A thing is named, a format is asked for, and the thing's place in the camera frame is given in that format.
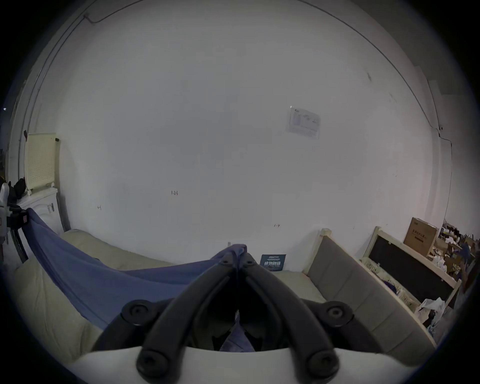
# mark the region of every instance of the blue fabric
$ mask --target blue fabric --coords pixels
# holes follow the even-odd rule
[[[466,242],[463,243],[463,246],[461,251],[459,252],[459,255],[462,257],[464,263],[470,260],[470,248]]]
[[[396,294],[396,288],[392,283],[389,283],[388,281],[385,281],[385,280],[382,280],[382,281],[385,283],[387,287],[389,287],[393,291],[393,293]]]
[[[255,352],[250,341],[245,336],[243,327],[240,325],[240,316],[237,316],[235,319],[235,324],[230,332],[230,335],[228,335],[220,348],[222,352]]]
[[[245,245],[235,244],[210,260],[117,271],[61,239],[33,209],[29,208],[28,213],[30,222],[23,231],[38,262],[77,311],[101,329],[106,328],[127,302],[173,298],[226,253],[231,252],[238,259],[247,250]]]

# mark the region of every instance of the cardboard box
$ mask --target cardboard box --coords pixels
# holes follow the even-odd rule
[[[475,240],[473,240],[470,236],[465,237],[465,242],[468,244],[468,246],[471,248]]]
[[[435,239],[435,247],[437,247],[439,250],[445,253],[447,252],[448,244],[445,242],[445,240],[437,237]]]
[[[445,265],[447,266],[447,273],[454,272],[454,268],[453,268],[454,264],[460,266],[460,261],[456,260],[453,257],[445,257]]]
[[[437,227],[413,217],[403,243],[422,256],[427,256],[437,238],[437,233]]]

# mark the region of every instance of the perforated panel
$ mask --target perforated panel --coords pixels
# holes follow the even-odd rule
[[[55,180],[55,134],[29,134],[24,163],[27,189],[52,183]]]

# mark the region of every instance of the dark blue card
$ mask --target dark blue card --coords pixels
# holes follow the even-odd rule
[[[281,271],[285,263],[286,255],[262,255],[260,265],[269,271]]]

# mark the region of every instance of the wooden bed frame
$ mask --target wooden bed frame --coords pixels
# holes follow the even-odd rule
[[[415,260],[417,260],[419,263],[423,264],[427,268],[429,268],[431,271],[433,271],[442,281],[445,281],[451,288],[452,292],[450,293],[450,296],[448,299],[445,301],[445,306],[447,306],[450,301],[453,299],[455,294],[457,293],[458,289],[460,288],[460,285],[462,283],[462,280],[455,281],[451,276],[449,276],[446,272],[442,271],[440,268],[436,267],[430,260],[428,260],[426,257],[422,256],[415,250],[411,249],[409,246],[405,245],[404,243],[400,242],[399,240],[395,239],[393,236],[389,235],[388,233],[382,231],[380,227],[375,227],[375,230],[373,231],[372,238],[370,239],[370,243],[368,244],[368,247],[365,251],[365,254],[362,256],[362,259],[367,259],[370,256],[370,253],[372,252],[373,246],[375,245],[378,237],[381,237],[388,241],[389,243],[395,245],[396,247],[400,248],[403,252],[407,253],[411,257],[413,257]]]

